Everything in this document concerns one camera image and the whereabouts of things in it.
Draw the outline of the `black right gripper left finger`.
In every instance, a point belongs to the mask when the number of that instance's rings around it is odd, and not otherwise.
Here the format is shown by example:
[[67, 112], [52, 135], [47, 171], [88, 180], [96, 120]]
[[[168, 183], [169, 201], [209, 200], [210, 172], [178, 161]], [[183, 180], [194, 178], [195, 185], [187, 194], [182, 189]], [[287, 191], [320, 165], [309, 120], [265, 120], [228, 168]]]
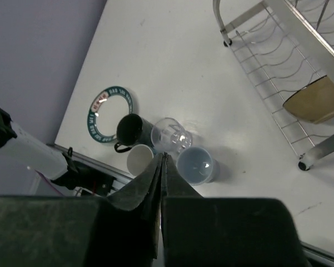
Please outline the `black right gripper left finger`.
[[162, 164], [107, 197], [0, 196], [0, 266], [151, 266]]

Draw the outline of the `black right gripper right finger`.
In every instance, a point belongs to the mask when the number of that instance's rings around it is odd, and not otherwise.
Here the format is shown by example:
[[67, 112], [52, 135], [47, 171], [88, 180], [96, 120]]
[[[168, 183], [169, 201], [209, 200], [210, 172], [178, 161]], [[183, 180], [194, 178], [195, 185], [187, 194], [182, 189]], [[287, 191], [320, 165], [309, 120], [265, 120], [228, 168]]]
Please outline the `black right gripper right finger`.
[[202, 197], [162, 158], [165, 266], [309, 266], [284, 203], [264, 197]]

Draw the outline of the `grey blue plastic cup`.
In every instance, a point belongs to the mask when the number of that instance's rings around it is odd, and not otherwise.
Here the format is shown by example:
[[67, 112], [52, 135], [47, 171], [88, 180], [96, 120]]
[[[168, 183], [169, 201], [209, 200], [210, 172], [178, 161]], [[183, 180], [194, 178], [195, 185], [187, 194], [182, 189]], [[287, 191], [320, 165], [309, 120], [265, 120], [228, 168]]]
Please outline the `grey blue plastic cup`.
[[206, 149], [198, 146], [181, 152], [176, 167], [180, 176], [192, 186], [213, 182], [220, 173], [218, 162]]

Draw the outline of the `black mug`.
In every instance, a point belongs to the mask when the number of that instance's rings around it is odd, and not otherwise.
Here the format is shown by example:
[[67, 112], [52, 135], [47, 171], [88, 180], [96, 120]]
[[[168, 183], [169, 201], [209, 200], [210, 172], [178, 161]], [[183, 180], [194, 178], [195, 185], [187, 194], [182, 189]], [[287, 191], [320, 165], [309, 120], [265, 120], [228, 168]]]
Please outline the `black mug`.
[[117, 143], [114, 145], [115, 152], [124, 153], [136, 145], [153, 147], [151, 141], [152, 129], [153, 124], [138, 114], [131, 113], [126, 115], [117, 125]]

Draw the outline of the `black bowl tan outside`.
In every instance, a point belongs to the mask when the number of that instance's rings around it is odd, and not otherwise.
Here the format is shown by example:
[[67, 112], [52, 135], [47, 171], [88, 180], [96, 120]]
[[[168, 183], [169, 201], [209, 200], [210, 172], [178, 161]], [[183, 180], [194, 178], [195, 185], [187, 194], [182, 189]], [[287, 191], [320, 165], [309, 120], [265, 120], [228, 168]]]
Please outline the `black bowl tan outside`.
[[321, 77], [294, 93], [283, 108], [302, 121], [328, 121], [334, 117], [334, 83], [327, 76]]

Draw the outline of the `stainless steel dish rack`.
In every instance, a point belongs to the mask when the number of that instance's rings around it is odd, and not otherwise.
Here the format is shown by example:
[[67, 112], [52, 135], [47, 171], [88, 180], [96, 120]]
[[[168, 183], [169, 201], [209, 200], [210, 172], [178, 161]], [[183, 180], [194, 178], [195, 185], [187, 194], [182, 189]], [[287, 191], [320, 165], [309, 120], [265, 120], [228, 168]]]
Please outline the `stainless steel dish rack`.
[[334, 83], [334, 1], [247, 2], [231, 21], [213, 1], [223, 38], [277, 127], [309, 170], [334, 153], [334, 117], [319, 124], [297, 119], [283, 104], [298, 90], [327, 76]]

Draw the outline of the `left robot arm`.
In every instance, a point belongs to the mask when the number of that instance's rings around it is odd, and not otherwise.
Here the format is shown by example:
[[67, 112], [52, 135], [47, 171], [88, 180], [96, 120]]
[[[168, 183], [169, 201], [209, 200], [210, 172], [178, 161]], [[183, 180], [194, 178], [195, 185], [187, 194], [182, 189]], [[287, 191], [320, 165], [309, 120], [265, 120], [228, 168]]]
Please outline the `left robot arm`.
[[54, 184], [70, 190], [79, 185], [79, 172], [71, 157], [31, 136], [0, 108], [0, 155], [31, 167]]

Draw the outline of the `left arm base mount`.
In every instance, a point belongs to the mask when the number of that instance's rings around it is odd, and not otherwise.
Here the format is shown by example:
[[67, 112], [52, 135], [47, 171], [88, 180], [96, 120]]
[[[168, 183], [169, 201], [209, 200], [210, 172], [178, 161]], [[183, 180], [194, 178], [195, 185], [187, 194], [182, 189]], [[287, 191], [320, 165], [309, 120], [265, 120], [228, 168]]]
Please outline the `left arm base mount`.
[[62, 153], [66, 160], [67, 172], [52, 182], [70, 190], [75, 187], [82, 187], [93, 194], [106, 197], [112, 188], [114, 177], [82, 162], [73, 160], [72, 153], [73, 148], [71, 147], [68, 152]]

